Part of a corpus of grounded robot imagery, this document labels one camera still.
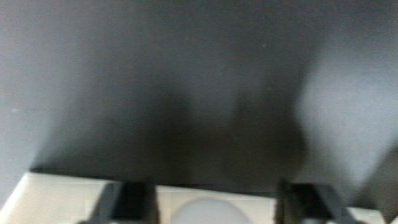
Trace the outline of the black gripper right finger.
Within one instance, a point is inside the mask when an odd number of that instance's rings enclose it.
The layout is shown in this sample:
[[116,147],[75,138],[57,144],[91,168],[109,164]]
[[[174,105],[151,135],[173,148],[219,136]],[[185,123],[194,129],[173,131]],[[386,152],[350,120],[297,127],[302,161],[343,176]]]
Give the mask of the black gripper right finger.
[[279,182],[278,224],[359,224],[327,184]]

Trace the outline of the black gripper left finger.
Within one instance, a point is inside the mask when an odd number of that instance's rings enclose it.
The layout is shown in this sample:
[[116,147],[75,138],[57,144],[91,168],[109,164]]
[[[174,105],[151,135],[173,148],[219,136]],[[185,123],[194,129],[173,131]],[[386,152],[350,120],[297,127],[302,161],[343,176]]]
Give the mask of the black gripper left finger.
[[151,183],[105,185],[87,224],[160,224],[157,187]]

